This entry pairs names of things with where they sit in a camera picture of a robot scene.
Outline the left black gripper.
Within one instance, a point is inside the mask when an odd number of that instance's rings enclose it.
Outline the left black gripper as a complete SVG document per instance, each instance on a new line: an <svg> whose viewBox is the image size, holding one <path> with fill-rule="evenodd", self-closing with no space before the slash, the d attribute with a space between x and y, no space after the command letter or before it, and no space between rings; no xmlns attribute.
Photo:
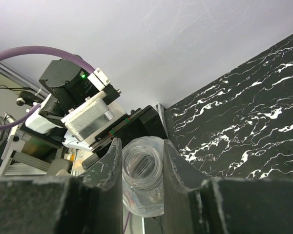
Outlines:
<svg viewBox="0 0 293 234"><path fill-rule="evenodd" d="M93 154L82 162L82 168L87 170L102 158L114 138L119 138L122 141L122 146L125 147L136 138L151 136L167 139L159 113L150 105L144 109L132 110L130 115L123 115L101 133L90 138L94 140L90 144Z"/></svg>

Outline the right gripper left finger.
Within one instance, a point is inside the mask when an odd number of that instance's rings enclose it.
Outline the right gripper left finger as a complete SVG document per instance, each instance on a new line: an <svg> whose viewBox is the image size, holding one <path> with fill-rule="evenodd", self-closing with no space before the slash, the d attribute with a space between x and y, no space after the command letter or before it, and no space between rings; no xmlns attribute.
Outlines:
<svg viewBox="0 0 293 234"><path fill-rule="evenodd" d="M0 234L120 234L122 142L81 175L0 177Z"/></svg>

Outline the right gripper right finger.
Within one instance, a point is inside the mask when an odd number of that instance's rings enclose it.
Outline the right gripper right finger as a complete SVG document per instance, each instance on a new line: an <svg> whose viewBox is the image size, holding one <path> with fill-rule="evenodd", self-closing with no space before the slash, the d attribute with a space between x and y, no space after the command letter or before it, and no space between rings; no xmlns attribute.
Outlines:
<svg viewBox="0 0 293 234"><path fill-rule="evenodd" d="M164 141L164 232L293 234L293 180L210 178Z"/></svg>

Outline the clear water bottle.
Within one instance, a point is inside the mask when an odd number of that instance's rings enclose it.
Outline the clear water bottle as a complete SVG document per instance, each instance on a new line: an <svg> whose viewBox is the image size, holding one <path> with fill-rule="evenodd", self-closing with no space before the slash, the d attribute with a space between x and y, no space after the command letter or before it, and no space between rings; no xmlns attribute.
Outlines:
<svg viewBox="0 0 293 234"><path fill-rule="evenodd" d="M164 214L164 140L140 137L126 145L122 154L124 206L144 218Z"/></svg>

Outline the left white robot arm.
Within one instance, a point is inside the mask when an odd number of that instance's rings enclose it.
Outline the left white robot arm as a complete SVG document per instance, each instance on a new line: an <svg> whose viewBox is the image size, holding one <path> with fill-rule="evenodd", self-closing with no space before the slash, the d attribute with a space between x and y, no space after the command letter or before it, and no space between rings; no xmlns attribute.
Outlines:
<svg viewBox="0 0 293 234"><path fill-rule="evenodd" d="M44 141L103 157L114 138L123 145L140 137L167 138L152 106L127 113L117 103L121 91L101 69L89 73L68 60L53 60L39 82L49 95L22 128Z"/></svg>

